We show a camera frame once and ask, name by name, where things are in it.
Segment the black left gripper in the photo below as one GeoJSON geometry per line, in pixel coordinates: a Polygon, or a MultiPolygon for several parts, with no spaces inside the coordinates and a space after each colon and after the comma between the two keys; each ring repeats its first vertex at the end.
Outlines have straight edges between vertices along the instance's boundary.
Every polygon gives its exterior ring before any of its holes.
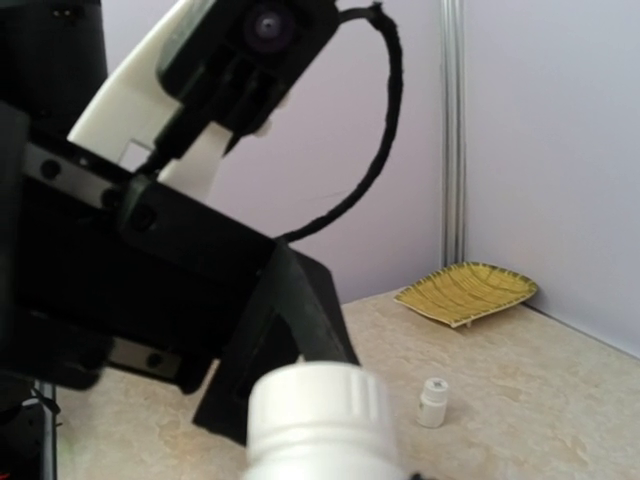
{"type": "Polygon", "coordinates": [[[76,390],[118,367],[190,393],[232,337],[273,239],[35,136],[1,108],[1,367],[76,390]]]}

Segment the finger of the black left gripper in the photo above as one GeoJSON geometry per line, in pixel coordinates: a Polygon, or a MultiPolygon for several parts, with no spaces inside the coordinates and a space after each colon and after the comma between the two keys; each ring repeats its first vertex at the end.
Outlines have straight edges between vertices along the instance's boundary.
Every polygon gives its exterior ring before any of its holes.
{"type": "Polygon", "coordinates": [[[279,240],[192,423],[244,446],[252,388],[264,375],[300,357],[360,364],[331,272],[279,240]]]}

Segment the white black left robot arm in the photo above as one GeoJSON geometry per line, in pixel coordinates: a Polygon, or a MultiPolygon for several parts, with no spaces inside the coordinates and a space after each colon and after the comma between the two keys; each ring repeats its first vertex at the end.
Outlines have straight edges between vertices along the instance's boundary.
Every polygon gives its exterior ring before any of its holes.
{"type": "Polygon", "coordinates": [[[356,362],[329,270],[195,194],[337,26],[331,1],[180,1],[112,72],[99,2],[2,3],[3,370],[202,390],[194,423],[244,444],[262,375],[356,362]]]}

